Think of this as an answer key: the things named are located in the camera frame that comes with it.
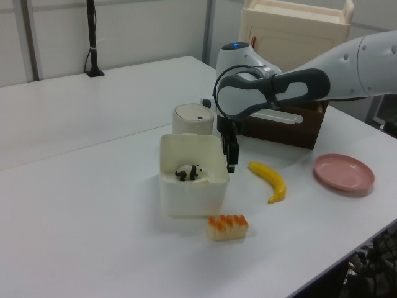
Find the white plastic container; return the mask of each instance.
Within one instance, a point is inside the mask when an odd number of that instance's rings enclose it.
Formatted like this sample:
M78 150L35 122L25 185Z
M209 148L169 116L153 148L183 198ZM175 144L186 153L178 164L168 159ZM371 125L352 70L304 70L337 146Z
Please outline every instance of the white plastic container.
M283 72L295 69L344 43L354 13L352 0L342 10L277 0L246 0L239 41L252 45Z
M201 177L182 182L183 165L200 165ZM229 183L220 139L213 135L163 135L160 141L160 201L169 216L218 215Z
M211 135L213 112L201 104L183 104L174 109L172 115L172 133L194 133Z

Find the white wall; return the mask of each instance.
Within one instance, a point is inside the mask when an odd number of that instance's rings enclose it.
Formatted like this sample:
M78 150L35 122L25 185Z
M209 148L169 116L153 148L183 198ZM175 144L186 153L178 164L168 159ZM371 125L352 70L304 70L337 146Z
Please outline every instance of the white wall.
M345 0L286 0L300 4L342 9ZM387 30L397 30L396 0L353 0L355 4L352 26L348 40ZM218 52L223 45L238 40L240 12L244 0L213 0L208 42L207 63L216 67ZM332 106L364 121L371 99L354 102L333 102Z
M29 59L25 65L26 55L22 54L23 51L29 54L27 45L20 39L24 38L23 32L19 32L23 24L17 22L17 16L22 21L22 11L14 9L12 0L0 1L0 87L32 80Z
M207 0L95 0L99 68L193 56L202 60ZM40 79L83 72L85 0L32 0Z

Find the white box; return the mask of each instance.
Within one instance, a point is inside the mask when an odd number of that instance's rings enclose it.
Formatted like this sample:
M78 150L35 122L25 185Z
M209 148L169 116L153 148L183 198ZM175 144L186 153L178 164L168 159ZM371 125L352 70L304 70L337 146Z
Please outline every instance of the white box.
M201 177L180 181L175 172L184 165L200 165ZM229 183L220 139L213 135L163 135L159 178L161 209L166 215L218 215Z

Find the brown wooden box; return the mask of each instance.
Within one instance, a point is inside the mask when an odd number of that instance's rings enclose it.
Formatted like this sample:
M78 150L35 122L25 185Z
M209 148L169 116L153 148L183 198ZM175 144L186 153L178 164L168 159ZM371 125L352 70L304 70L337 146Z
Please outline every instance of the brown wooden box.
M244 123L241 135L313 149L327 106L328 101L322 101L279 109L282 112L301 115L303 121L298 124L249 117Z

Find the white tabletop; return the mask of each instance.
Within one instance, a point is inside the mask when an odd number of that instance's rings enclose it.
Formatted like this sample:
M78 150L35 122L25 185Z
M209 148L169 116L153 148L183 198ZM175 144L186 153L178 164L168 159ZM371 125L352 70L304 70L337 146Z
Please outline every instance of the white tabletop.
M170 125L0 171L0 297L286 297L397 219L397 141L329 107L314 150L239 137L222 213L245 215L250 228L213 242L205 219L160 211L166 133ZM348 195L321 184L313 163L325 153L366 163L374 187ZM284 201L267 204L272 188L251 160L284 177Z
M0 88L0 169L170 124L214 81L213 68L183 57Z

